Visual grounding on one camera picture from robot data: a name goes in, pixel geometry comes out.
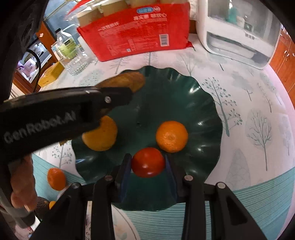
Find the person left hand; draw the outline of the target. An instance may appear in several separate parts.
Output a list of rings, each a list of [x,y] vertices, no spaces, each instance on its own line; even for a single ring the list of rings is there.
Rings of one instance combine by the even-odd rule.
[[[25,207],[28,212],[37,206],[37,193],[35,178],[33,175],[33,163],[31,155],[27,155],[21,164],[11,175],[11,203],[15,208]]]

